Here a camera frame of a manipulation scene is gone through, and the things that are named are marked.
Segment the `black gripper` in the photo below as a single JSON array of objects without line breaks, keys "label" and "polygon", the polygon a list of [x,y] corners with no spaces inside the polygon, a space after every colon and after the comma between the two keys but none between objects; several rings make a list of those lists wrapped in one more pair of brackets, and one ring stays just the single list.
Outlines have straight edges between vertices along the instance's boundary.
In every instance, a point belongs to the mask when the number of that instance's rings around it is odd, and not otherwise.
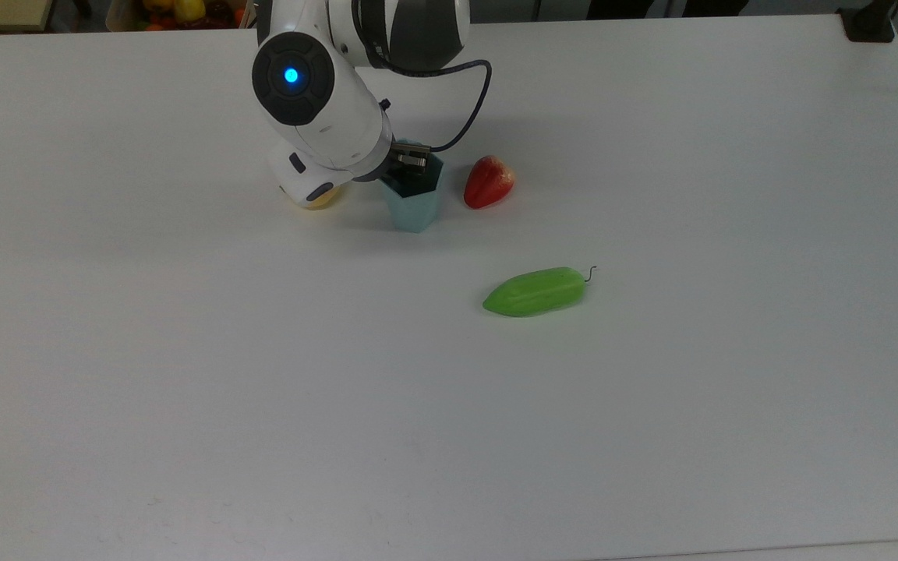
[{"label": "black gripper", "polygon": [[378,167],[377,178],[391,178],[404,168],[426,169],[431,155],[431,146],[392,143],[384,162]]}]

